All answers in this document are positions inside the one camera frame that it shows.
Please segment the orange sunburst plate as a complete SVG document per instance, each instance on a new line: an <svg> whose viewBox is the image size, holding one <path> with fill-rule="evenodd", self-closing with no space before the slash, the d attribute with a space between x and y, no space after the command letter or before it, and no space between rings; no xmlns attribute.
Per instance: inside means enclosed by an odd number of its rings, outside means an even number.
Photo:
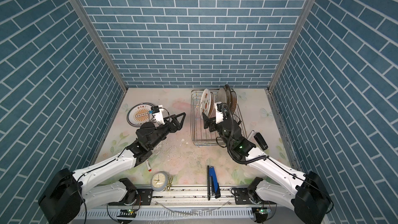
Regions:
<svg viewBox="0 0 398 224"><path fill-rule="evenodd" d="M210 93L210 110L209 110L209 114L208 114L209 118L214 117L214 111L215 111L214 103L215 103L215 96L214 96L214 93L211 92Z"/></svg>
<svg viewBox="0 0 398 224"><path fill-rule="evenodd" d="M152 116L151 108L154 107L151 103L140 103L132 107L127 112L126 121L130 126L140 127L146 122L155 123L155 119Z"/></svg>

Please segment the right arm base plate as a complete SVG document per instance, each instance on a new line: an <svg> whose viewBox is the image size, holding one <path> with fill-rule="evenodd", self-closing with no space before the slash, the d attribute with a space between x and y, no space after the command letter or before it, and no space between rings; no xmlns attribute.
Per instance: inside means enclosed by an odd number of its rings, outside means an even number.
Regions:
<svg viewBox="0 0 398 224"><path fill-rule="evenodd" d="M230 189L230 192L234 197L236 205L265 204L265 201L262 200L254 190L233 187Z"/></svg>

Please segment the brown patterned plate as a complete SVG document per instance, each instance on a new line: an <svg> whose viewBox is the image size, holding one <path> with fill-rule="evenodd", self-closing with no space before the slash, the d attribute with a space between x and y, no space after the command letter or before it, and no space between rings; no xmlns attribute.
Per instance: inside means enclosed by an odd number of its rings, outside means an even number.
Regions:
<svg viewBox="0 0 398 224"><path fill-rule="evenodd" d="M237 93L235 91L231 91L231 112L234 114L237 109L238 98Z"/></svg>

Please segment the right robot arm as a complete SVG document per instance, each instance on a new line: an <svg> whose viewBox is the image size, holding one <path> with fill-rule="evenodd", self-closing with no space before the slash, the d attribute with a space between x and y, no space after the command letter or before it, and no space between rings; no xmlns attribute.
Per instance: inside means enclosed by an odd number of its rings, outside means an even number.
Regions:
<svg viewBox="0 0 398 224"><path fill-rule="evenodd" d="M262 135L256 134L257 144L248 141L242 136L241 129L232 116L224 117L221 122L216 120L203 115L204 128L218 132L233 161L248 165L275 181L272 184L256 177L248 187L252 201L271 201L285 206L306 224L322 223L334 203L318 174L292 169L268 156L263 151L265 141Z"/></svg>

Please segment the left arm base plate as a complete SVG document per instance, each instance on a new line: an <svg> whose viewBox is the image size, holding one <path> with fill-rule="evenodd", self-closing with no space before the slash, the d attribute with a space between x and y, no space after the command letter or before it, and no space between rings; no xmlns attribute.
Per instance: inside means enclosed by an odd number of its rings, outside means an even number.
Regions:
<svg viewBox="0 0 398 224"><path fill-rule="evenodd" d="M110 206L139 206L150 205L153 195L151 188L139 188L137 190L129 190L119 202L111 202Z"/></svg>

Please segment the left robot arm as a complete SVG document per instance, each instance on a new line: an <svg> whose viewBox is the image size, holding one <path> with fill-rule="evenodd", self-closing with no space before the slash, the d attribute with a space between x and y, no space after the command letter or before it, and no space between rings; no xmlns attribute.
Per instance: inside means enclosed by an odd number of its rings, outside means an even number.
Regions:
<svg viewBox="0 0 398 224"><path fill-rule="evenodd" d="M134 202L136 187L129 179L122 178L105 186L100 183L144 163L167 135L182 129L185 117L186 113L171 115L159 126L144 123L136 131L136 140L122 152L83 169L70 171L65 168L57 172L38 200L48 223L68 224L79 213L93 207L112 202Z"/></svg>

